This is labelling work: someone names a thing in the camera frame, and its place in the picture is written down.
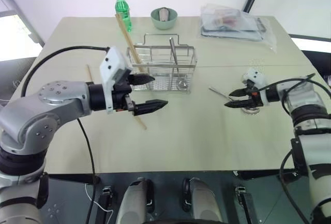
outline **light green bowl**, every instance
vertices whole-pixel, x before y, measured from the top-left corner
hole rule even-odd
[[[161,29],[161,30],[166,30],[166,29],[170,29],[175,25],[175,22],[177,20],[177,12],[171,8],[167,8],[169,10],[169,20],[168,21],[159,21],[160,20],[160,16],[159,16],[159,10],[161,8],[157,8],[154,9],[151,13],[151,18],[152,18],[152,22],[154,24],[154,26],[157,29]]]

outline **basket handle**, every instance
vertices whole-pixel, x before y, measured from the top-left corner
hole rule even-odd
[[[177,36],[177,43],[179,46],[188,46],[188,44],[180,44],[179,43],[179,34],[145,34],[144,35],[144,42],[143,43],[137,43],[139,45],[144,45],[146,44],[146,37],[147,36]]]

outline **chopstick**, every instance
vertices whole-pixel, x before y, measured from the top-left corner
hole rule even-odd
[[[133,42],[132,42],[132,40],[131,40],[131,37],[130,37],[128,31],[126,30],[126,27],[125,27],[125,24],[124,24],[122,18],[119,16],[118,13],[115,14],[115,16],[116,16],[116,19],[117,19],[118,25],[119,25],[119,27],[120,27],[120,29],[121,29],[123,35],[124,35],[124,38],[125,38],[125,40],[126,40],[128,46],[129,46],[129,49],[130,49],[130,51],[131,51],[131,54],[132,54],[132,56],[133,56],[134,61],[135,61],[137,64],[141,64],[142,61],[141,61],[141,59],[139,58],[136,49],[134,48]],[[141,67],[138,67],[138,68],[139,68],[139,71],[140,71],[140,72],[144,72],[143,68],[141,68]]]

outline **plastic bag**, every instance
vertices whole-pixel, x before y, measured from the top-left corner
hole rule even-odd
[[[201,35],[261,42],[274,52],[277,48],[276,37],[267,19],[218,5],[201,8]]]

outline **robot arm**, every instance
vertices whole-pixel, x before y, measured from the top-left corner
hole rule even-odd
[[[294,165],[301,175],[309,177],[314,207],[312,223],[330,223],[331,115],[327,113],[326,106],[320,95],[314,91],[312,83],[298,84],[299,80],[303,79],[305,78],[267,87],[264,76],[251,68],[243,76],[243,82],[247,87],[237,89],[230,94],[231,96],[248,95],[248,99],[229,101],[225,106],[261,107],[281,101],[284,97],[284,103],[288,107],[294,126],[295,138],[291,140]]]
[[[56,81],[0,109],[0,223],[41,223],[36,207],[47,200],[45,156],[62,125],[92,111],[128,110],[140,115],[168,103],[150,100],[136,104],[130,99],[130,85],[154,78],[130,74],[128,62],[116,48],[108,51],[100,72],[102,84]]]

